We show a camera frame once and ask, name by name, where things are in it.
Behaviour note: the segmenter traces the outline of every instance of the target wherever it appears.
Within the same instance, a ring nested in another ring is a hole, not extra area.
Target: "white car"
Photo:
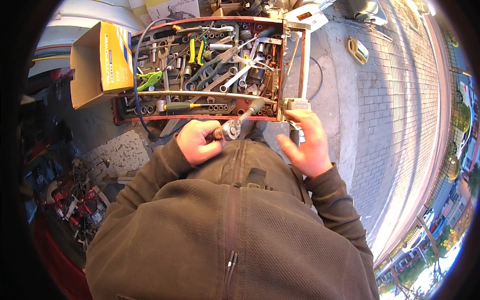
[[[430,212],[427,214],[423,215],[423,220],[427,224],[427,227],[430,227],[430,225],[433,223],[433,218],[435,217],[434,212]],[[409,251],[412,251],[415,249],[427,236],[427,233],[423,229],[423,227],[417,228],[415,233],[412,235],[412,237],[403,245],[403,252],[407,253]]]

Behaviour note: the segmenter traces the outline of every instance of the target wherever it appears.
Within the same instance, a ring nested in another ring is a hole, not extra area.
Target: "yellow box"
[[[107,22],[98,22],[72,45],[70,82],[72,106],[86,108],[112,99],[133,87],[132,34]]]

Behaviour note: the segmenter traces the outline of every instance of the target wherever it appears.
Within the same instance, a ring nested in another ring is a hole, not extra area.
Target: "yellow hose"
[[[39,59],[33,59],[32,62],[37,60],[52,60],[52,59],[69,59],[70,56],[49,56],[49,57],[41,57]]]

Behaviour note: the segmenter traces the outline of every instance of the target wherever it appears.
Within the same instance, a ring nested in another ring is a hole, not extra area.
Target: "brick pavement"
[[[435,58],[422,21],[402,0],[380,0],[388,24],[377,28],[393,39],[347,26],[370,51],[359,67],[359,137],[350,194],[378,254],[405,224],[428,176],[438,113]],[[334,6],[352,17],[346,0]]]

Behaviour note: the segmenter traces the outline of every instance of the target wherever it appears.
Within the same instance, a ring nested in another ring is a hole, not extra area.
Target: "hand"
[[[220,127],[218,121],[191,120],[182,128],[177,136],[177,144],[189,163],[197,166],[222,152],[227,143],[225,140],[211,143],[205,140],[217,127]]]
[[[276,136],[283,153],[292,164],[312,180],[331,169],[328,139],[318,116],[306,109],[286,110],[285,115],[305,133],[305,142],[300,147],[284,134]]]

